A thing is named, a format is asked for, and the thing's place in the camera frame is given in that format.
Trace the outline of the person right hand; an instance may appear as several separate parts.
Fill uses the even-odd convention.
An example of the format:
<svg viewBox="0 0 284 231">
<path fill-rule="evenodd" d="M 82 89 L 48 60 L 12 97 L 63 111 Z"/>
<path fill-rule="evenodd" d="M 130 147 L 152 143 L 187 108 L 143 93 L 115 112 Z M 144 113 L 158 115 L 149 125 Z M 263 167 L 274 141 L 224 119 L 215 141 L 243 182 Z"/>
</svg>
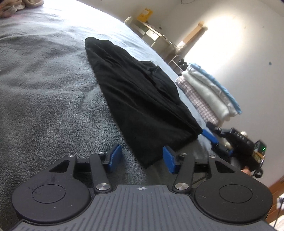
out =
<svg viewBox="0 0 284 231">
<path fill-rule="evenodd" d="M 251 175 L 251 171 L 247 167 L 242 169 L 242 172 L 244 172 L 245 174 Z"/>
</svg>

